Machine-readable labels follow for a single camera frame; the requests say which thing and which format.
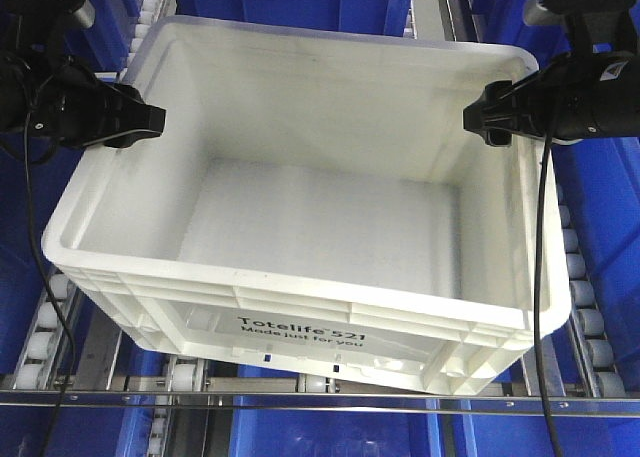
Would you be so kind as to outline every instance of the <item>black wire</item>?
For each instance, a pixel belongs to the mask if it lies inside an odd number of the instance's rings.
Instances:
[[[544,420],[549,433],[549,441],[555,457],[562,457],[563,453],[558,439],[558,430],[556,429],[553,414],[551,413],[551,403],[549,402],[549,392],[547,390],[544,358],[542,356],[542,338],[540,336],[540,287],[542,280],[542,236],[544,229],[544,202],[547,187],[547,173],[549,170],[551,145],[553,144],[553,139],[558,128],[558,119],[563,105],[564,89],[561,89],[553,108],[553,117],[544,139],[544,149],[542,151],[540,183],[538,185],[538,206],[536,211],[536,255],[533,274],[533,348],[536,357],[536,373],[538,374],[538,387],[540,388],[542,412],[544,414]]]
[[[29,111],[27,112],[27,115],[25,117],[25,122],[24,122],[24,130],[22,133],[22,138],[23,138],[23,145],[24,145],[24,176],[25,176],[25,183],[26,183],[26,187],[27,187],[27,218],[28,218],[28,230],[29,230],[29,247],[31,248],[31,255],[33,256],[34,260],[36,261],[36,265],[38,267],[38,273],[40,274],[40,278],[42,279],[42,282],[44,284],[44,288],[47,292],[47,301],[51,302],[51,305],[53,306],[53,310],[56,313],[56,316],[58,317],[58,320],[60,321],[60,323],[62,324],[62,328],[64,330],[64,334],[66,335],[68,341],[69,341],[69,350],[71,352],[71,364],[69,366],[69,369],[67,371],[67,373],[64,376],[64,380],[62,382],[62,386],[60,387],[60,393],[58,394],[58,400],[53,408],[53,414],[51,415],[51,419],[49,420],[49,425],[47,426],[47,430],[45,433],[45,438],[44,438],[44,442],[42,444],[42,447],[40,449],[40,457],[44,457],[46,451],[47,451],[47,447],[49,446],[49,441],[51,440],[51,436],[53,434],[53,429],[56,425],[56,422],[58,420],[58,416],[60,414],[60,408],[62,405],[62,402],[64,400],[64,396],[65,393],[67,391],[67,387],[69,385],[69,379],[71,377],[71,372],[73,372],[73,368],[76,365],[76,343],[75,343],[75,339],[73,338],[73,333],[71,332],[71,328],[69,327],[69,323],[67,322],[67,319],[65,318],[62,309],[60,308],[60,304],[58,304],[55,296],[53,295],[53,291],[51,290],[51,286],[49,285],[49,280],[47,279],[47,275],[44,269],[44,264],[42,262],[42,258],[40,256],[40,247],[38,246],[37,240],[36,240],[36,223],[35,223],[35,211],[34,211],[34,199],[33,199],[33,188],[31,185],[32,182],[32,178],[31,178],[31,165],[32,162],[29,161],[29,125],[31,124],[31,113],[33,112],[33,109],[36,107],[37,104],[37,99],[38,99],[38,95],[40,93],[40,91],[45,87],[45,85],[47,85],[47,83],[53,78],[53,75],[51,77],[49,77],[48,79],[46,79],[41,85],[40,87],[36,90],[36,93],[34,95],[33,101],[31,102]]]

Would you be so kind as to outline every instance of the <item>storage bin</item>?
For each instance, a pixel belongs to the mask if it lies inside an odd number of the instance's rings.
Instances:
[[[22,149],[22,136],[2,139],[14,149]],[[48,145],[33,142],[33,155],[41,155]],[[80,155],[60,149],[47,164],[33,167],[36,235],[51,217]],[[0,373],[12,373],[43,284],[29,250],[24,165],[2,150],[0,189]]]
[[[238,375],[288,376],[265,370],[241,366]],[[239,400],[246,406],[260,405],[260,397]],[[313,400],[297,399],[296,403],[313,405]],[[383,408],[386,402],[371,398],[370,403]],[[251,457],[256,449],[263,457],[440,457],[444,445],[438,419],[435,414],[417,413],[235,410],[229,457]]]
[[[627,390],[640,390],[640,140],[583,141],[554,155],[616,365]]]
[[[65,34],[67,52],[84,58],[94,71],[122,70],[142,0],[89,1],[96,11],[95,22],[89,29]]]
[[[127,78],[164,134],[85,152],[49,259],[143,348],[481,390],[532,345],[540,144],[462,111],[526,52],[191,17]],[[542,331],[570,294],[549,174]]]
[[[176,0],[178,14],[402,36],[411,0]]]
[[[528,26],[523,20],[527,0],[470,0],[471,11],[479,17],[481,40],[515,45],[531,52],[541,66],[551,57],[569,50],[560,26]],[[633,20],[640,23],[640,5],[631,10]]]

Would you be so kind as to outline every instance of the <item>metal bar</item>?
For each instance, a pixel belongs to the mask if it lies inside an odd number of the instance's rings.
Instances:
[[[566,326],[576,363],[578,364],[578,373],[584,383],[586,395],[588,397],[602,397],[596,382],[596,373],[593,370],[593,364],[587,352],[587,341],[578,322],[575,307],[571,308],[571,315],[569,316],[569,321],[566,323]]]
[[[110,388],[121,341],[122,330],[96,307],[73,381],[74,390]]]
[[[560,375],[560,367],[558,366],[556,351],[553,348],[553,341],[550,335],[542,339],[542,359],[544,360],[544,374],[549,395],[565,396],[562,375]],[[529,350],[521,357],[520,362],[522,363],[522,375],[524,376],[527,394],[539,396],[540,387],[538,385],[535,350]]]
[[[444,35],[447,40],[477,42],[469,0],[438,0]]]
[[[119,407],[146,407],[158,408],[155,404],[138,404],[133,396],[150,395],[142,393],[117,392],[117,395],[109,395],[108,398],[90,392],[72,393],[65,398],[64,407],[93,407],[93,408],[119,408]],[[211,402],[222,402],[217,398],[229,397],[225,395],[198,395],[194,392],[180,392],[180,399],[172,405],[171,409],[208,409],[234,410],[234,409],[286,409],[286,410],[323,410],[323,411],[356,411],[356,412],[401,412],[421,414],[482,414],[482,415],[542,415],[540,399],[532,397],[474,397],[463,398],[465,406],[460,406],[461,397],[437,396],[424,397],[415,395],[406,396],[377,396],[383,402],[371,404],[371,396],[363,395],[336,395],[317,394],[310,403],[308,394],[273,394],[271,399],[265,399],[264,404],[243,405],[238,399],[230,404],[211,405]],[[183,400],[183,396],[193,396],[202,399],[206,397],[206,403],[190,403]],[[287,405],[279,404],[281,398],[287,397]],[[57,392],[34,391],[13,392],[2,396],[0,405],[24,405],[34,407],[50,407],[58,398]],[[300,405],[295,404],[296,399],[301,399]],[[612,418],[637,418],[640,417],[640,399],[586,399],[573,397],[552,397],[550,399],[552,410],[557,417],[612,417]]]

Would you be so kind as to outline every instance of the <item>blue plastic bin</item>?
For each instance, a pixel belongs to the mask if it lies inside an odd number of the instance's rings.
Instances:
[[[553,457],[543,417],[455,415],[452,423],[455,455]],[[556,418],[555,423],[566,457],[640,455],[637,421],[634,424],[627,419],[562,417]],[[633,432],[635,442],[630,439]]]
[[[554,150],[558,182],[627,390],[640,390],[640,140]]]
[[[95,71],[122,70],[143,0],[89,1],[96,10],[95,22],[87,30],[67,32],[67,51],[84,58]]]
[[[569,49],[560,26],[527,26],[523,20],[526,0],[471,0],[471,11],[484,21],[482,41],[522,47],[531,52],[541,65]],[[636,25],[640,22],[640,4],[632,9]]]
[[[2,137],[22,149],[20,136]],[[48,142],[35,141],[34,155]],[[45,165],[33,168],[36,232],[44,229],[81,152],[60,149]],[[0,151],[0,373],[12,373],[42,290],[29,250],[24,166]]]
[[[176,0],[199,17],[402,36],[411,0]]]
[[[240,377],[297,374],[240,366]],[[246,405],[264,403],[241,398]],[[278,397],[279,405],[286,398]],[[299,400],[298,405],[306,405]],[[236,410],[229,457],[438,457],[444,455],[439,417],[384,412]]]
[[[128,338],[123,346],[131,346],[129,374],[160,375],[163,354],[142,350]],[[114,404],[122,402],[117,396],[112,399]],[[63,409],[47,457],[147,457],[153,408],[135,405],[153,402],[152,396],[137,395],[129,401],[131,407]]]

